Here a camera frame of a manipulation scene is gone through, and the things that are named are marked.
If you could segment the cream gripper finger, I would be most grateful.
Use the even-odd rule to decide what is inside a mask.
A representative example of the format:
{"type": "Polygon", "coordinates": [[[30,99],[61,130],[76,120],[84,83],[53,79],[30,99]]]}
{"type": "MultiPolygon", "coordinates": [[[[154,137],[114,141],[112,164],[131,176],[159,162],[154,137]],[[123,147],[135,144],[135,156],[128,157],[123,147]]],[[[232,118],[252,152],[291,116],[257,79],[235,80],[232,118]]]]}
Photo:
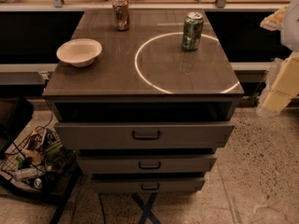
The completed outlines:
{"type": "Polygon", "coordinates": [[[280,31],[287,8],[287,6],[281,7],[268,17],[265,17],[260,23],[260,26],[268,31],[280,31]]]}
{"type": "Polygon", "coordinates": [[[259,117],[278,115],[299,94],[299,57],[275,59],[270,66],[256,108],[259,117]]]}

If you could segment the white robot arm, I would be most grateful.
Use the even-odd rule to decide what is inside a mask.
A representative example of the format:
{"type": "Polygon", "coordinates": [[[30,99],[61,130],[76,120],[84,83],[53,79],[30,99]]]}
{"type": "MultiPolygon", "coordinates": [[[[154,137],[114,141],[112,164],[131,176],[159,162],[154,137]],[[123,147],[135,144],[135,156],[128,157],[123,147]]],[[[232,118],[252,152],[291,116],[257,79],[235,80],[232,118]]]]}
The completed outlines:
{"type": "Polygon", "coordinates": [[[276,58],[266,73],[265,88],[256,112],[260,117],[278,115],[299,94],[299,0],[264,18],[260,26],[280,31],[281,44],[292,54],[285,60],[276,58]]]}

